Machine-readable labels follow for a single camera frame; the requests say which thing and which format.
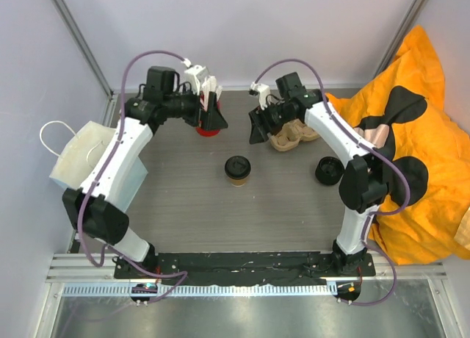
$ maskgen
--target bag handle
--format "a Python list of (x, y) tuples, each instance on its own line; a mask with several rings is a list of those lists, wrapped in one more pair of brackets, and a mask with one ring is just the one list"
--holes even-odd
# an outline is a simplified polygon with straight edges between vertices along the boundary
[(44, 147), (46, 147), (46, 149), (47, 149), (49, 152), (51, 152), (52, 154), (55, 154), (56, 156), (60, 157), (60, 154), (58, 154), (57, 152), (52, 151), (52, 149), (49, 148), (49, 146), (46, 145), (46, 143), (45, 143), (44, 140), (43, 140), (43, 131), (44, 131), (44, 128), (45, 128), (46, 126), (48, 126), (48, 125), (53, 124), (53, 123), (61, 123), (61, 124), (62, 124), (63, 126), (65, 126), (67, 129), (69, 129), (70, 132), (73, 133), (73, 136), (76, 136), (76, 133), (75, 133), (75, 131), (74, 131), (69, 125), (67, 125), (66, 123), (64, 123), (64, 122), (61, 121), (61, 120), (49, 121), (48, 123), (45, 123), (45, 124), (43, 125), (43, 127), (41, 127), (41, 130), (39, 130), (39, 139), (41, 140), (41, 143), (43, 144)]

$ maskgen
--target orange fabric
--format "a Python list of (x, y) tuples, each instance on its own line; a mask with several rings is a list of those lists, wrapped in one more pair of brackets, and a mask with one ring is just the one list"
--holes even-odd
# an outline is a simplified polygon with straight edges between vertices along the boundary
[[(415, 27), (394, 61), (351, 99), (329, 99), (351, 126), (370, 115), (383, 115), (391, 89), (403, 86), (424, 96), (427, 109), (416, 120), (391, 125), (394, 159), (413, 156), (429, 173), (427, 190), (398, 215), (377, 217), (369, 237), (398, 264), (429, 263), (456, 254), (470, 259), (470, 250), (455, 241), (470, 207), (470, 139), (444, 113), (444, 73), (425, 31)], [(380, 210), (398, 206), (388, 196)]]

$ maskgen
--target orange bag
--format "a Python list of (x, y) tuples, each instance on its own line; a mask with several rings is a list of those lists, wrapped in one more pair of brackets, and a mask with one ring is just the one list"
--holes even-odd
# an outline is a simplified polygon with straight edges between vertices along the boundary
[[(409, 206), (398, 215), (378, 216), (369, 234), (398, 265), (450, 254), (470, 259), (470, 221), (461, 224), (470, 207), (470, 139), (443, 111), (444, 86), (439, 59), (417, 26), (392, 64), (353, 98), (328, 95), (356, 131), (386, 132), (382, 144), (394, 150), (393, 162), (410, 184)], [(380, 210), (396, 209), (403, 200), (395, 178)]]

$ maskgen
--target white wall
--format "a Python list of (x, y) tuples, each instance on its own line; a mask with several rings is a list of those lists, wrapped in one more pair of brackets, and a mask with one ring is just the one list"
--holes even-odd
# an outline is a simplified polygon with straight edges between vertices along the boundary
[[(226, 87), (247, 87), (269, 64), (298, 57), (329, 86), (372, 76), (412, 0), (66, 0), (113, 88), (142, 51), (167, 49), (207, 65)], [(143, 60), (129, 87), (145, 81)], [(266, 82), (285, 72), (273, 71)], [(305, 83), (316, 83), (306, 75)]]
[[(469, 0), (429, 0), (417, 23), (427, 31), (446, 75), (446, 113), (470, 132)], [(454, 256), (444, 262), (460, 304), (460, 321), (470, 337), (470, 261)]]
[[(0, 4), (0, 330), (21, 338), (36, 323), (51, 256), (71, 238), (39, 129), (99, 121), (106, 97), (50, 0)], [(44, 138), (61, 150), (71, 136), (53, 126)]]

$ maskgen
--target round black object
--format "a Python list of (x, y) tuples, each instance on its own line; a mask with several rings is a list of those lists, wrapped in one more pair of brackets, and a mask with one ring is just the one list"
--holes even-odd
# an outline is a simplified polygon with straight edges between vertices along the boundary
[(242, 156), (233, 156), (225, 162), (225, 173), (230, 179), (242, 180), (250, 175), (251, 164), (248, 159)]
[(315, 176), (320, 184), (337, 184), (344, 174), (344, 167), (341, 161), (335, 157), (321, 158), (315, 170)]

